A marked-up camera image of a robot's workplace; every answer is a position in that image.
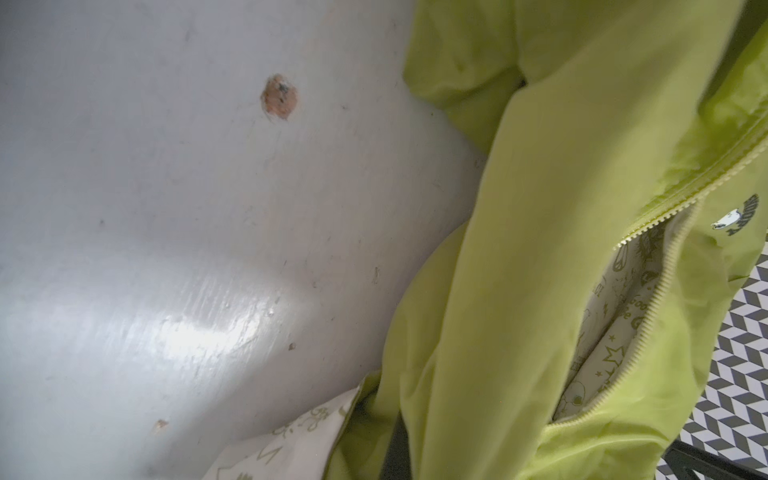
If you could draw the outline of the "green jacket with printed lining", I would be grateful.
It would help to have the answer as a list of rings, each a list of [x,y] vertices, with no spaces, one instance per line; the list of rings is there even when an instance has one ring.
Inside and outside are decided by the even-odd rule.
[[[763,1],[421,1],[404,70],[486,154],[381,369],[211,479],[650,479],[767,229]]]

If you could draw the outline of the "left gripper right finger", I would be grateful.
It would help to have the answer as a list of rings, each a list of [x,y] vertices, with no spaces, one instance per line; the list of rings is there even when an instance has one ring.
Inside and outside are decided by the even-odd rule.
[[[765,473],[675,440],[662,456],[677,479],[767,480]]]

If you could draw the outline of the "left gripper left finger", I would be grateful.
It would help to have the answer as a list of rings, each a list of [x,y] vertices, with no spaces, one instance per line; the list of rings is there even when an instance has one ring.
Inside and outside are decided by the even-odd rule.
[[[399,413],[379,474],[380,480],[412,480],[408,431]]]

